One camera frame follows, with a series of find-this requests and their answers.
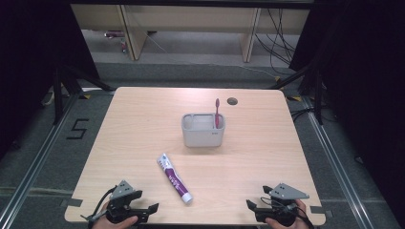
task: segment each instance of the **toothpaste cap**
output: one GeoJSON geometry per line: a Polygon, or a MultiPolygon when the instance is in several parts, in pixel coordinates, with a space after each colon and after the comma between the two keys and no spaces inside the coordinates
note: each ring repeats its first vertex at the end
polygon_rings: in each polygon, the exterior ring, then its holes
{"type": "Polygon", "coordinates": [[[191,200],[193,199],[193,197],[191,196],[191,194],[186,193],[186,194],[182,195],[181,199],[182,199],[182,201],[184,201],[185,203],[190,203],[191,200]]]}

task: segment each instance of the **gray container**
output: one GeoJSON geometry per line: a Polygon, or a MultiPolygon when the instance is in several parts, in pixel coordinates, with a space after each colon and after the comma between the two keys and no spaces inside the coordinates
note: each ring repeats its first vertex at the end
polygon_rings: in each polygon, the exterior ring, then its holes
{"type": "Polygon", "coordinates": [[[184,145],[188,147],[216,147],[223,143],[225,118],[219,114],[218,128],[215,113],[185,114],[181,119],[184,145]]]}

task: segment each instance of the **purple toothpaste tube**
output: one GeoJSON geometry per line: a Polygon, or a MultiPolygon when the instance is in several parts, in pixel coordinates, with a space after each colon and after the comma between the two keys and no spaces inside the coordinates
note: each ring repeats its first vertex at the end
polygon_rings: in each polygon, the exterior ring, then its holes
{"type": "Polygon", "coordinates": [[[170,162],[169,157],[167,157],[167,155],[165,153],[163,153],[158,158],[158,165],[160,165],[160,167],[166,173],[170,182],[173,184],[173,187],[175,187],[175,189],[178,191],[179,195],[181,196],[182,201],[184,201],[185,203],[190,203],[191,200],[193,199],[193,197],[185,188],[184,184],[182,183],[181,179],[179,178],[179,175],[176,173],[175,168],[172,165],[172,162],[170,162]]]}

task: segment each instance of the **pink toothbrush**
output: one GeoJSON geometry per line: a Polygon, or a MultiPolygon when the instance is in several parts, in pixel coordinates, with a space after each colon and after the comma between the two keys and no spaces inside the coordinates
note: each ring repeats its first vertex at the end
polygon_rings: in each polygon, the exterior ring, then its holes
{"type": "Polygon", "coordinates": [[[218,108],[220,107],[220,99],[217,98],[217,101],[215,102],[215,106],[217,107],[217,112],[215,113],[215,127],[218,129],[220,126],[220,116],[218,115],[218,108]]]}

